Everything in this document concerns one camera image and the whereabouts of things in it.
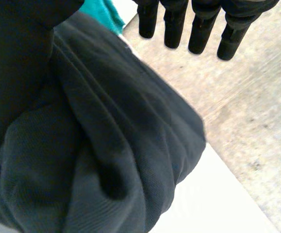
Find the concrete floor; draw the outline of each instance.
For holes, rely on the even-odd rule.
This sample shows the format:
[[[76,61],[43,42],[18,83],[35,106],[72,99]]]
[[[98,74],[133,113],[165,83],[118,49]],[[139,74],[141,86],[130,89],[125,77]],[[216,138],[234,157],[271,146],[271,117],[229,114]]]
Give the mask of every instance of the concrete floor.
[[[210,144],[281,232],[281,1],[251,25],[229,62],[216,57],[223,12],[199,56],[187,50],[191,7],[176,50],[164,47],[163,15],[160,7],[151,40],[138,35],[138,17],[124,36],[202,115]]]

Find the finger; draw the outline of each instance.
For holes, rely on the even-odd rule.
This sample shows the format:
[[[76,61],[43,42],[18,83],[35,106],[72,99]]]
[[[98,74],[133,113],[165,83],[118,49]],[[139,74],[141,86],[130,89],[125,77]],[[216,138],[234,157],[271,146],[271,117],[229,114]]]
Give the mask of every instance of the finger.
[[[137,12],[139,16],[139,34],[143,38],[152,38],[155,31],[156,19],[158,14],[159,0],[141,2]]]
[[[206,47],[221,6],[219,0],[192,0],[192,8],[195,17],[188,48],[194,54],[201,54]]]
[[[171,49],[177,48],[180,44],[188,2],[188,0],[161,0],[166,9],[164,43]]]

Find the gloved hand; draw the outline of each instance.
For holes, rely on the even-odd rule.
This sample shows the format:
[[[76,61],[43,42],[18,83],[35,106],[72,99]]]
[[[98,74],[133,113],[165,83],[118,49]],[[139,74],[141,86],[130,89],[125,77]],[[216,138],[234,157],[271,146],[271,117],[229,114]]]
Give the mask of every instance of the gloved hand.
[[[139,34],[152,38],[155,30],[159,0],[134,0],[138,4]],[[217,15],[223,8],[227,25],[217,51],[220,59],[228,61],[236,53],[249,26],[263,12],[273,8],[279,0],[192,0],[195,18],[189,41],[189,50],[201,54],[207,44]],[[165,7],[165,45],[179,46],[188,0],[161,0]]]

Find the dark green cloth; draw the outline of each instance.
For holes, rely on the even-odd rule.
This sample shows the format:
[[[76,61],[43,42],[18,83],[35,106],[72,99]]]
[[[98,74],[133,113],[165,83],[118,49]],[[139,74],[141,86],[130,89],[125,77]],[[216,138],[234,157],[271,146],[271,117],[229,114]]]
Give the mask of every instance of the dark green cloth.
[[[200,159],[202,121],[78,0],[57,2],[0,0],[0,223],[148,232]]]

